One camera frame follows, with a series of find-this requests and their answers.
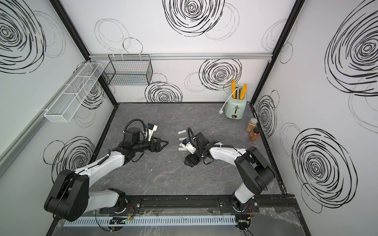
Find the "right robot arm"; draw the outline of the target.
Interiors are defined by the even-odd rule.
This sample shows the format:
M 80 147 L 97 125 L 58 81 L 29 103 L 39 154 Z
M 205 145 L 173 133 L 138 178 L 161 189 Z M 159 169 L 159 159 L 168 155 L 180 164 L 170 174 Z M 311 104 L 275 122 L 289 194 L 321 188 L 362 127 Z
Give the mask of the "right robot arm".
M 209 165 L 205 159 L 221 160 L 235 166 L 242 179 L 241 185 L 231 197 L 233 208 L 242 212 L 249 200 L 268 189 L 268 185 L 276 178 L 271 164 L 255 147 L 236 148 L 224 145 L 216 140 L 209 141 L 201 132 L 194 134 L 187 129 L 188 137 L 180 146 L 190 154 L 185 157 L 184 164 L 194 167 L 200 162 Z

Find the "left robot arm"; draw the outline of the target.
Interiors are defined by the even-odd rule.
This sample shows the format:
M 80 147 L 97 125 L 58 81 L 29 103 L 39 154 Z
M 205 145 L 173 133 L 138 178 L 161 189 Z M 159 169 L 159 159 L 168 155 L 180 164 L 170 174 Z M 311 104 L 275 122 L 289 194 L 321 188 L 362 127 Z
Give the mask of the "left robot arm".
M 160 152 L 168 141 L 156 138 L 157 126 L 141 119 L 127 123 L 123 139 L 114 149 L 85 167 L 61 171 L 44 203 L 44 210 L 67 221 L 75 221 L 84 213 L 109 208 L 116 214 L 128 207 L 125 192 L 110 188 L 91 192 L 90 187 L 102 177 L 133 160 L 137 153 Z

